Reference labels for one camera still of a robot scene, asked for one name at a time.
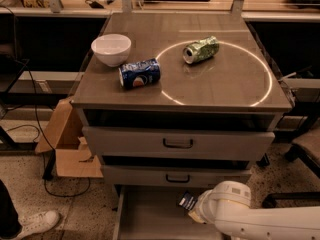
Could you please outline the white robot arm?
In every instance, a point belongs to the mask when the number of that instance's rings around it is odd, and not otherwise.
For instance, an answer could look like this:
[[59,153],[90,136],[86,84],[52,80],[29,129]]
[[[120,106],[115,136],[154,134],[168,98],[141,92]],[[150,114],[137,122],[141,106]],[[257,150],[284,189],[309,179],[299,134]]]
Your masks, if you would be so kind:
[[320,240],[320,207],[252,209],[251,190],[223,181],[202,193],[189,216],[245,240]]

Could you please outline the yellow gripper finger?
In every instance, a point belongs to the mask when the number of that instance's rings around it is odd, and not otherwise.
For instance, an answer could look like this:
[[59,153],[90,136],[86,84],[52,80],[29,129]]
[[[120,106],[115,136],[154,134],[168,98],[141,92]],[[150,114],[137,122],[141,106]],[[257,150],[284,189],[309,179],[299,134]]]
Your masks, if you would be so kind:
[[195,222],[200,224],[206,224],[206,222],[196,213],[196,211],[191,210],[188,212],[189,217],[191,217]]

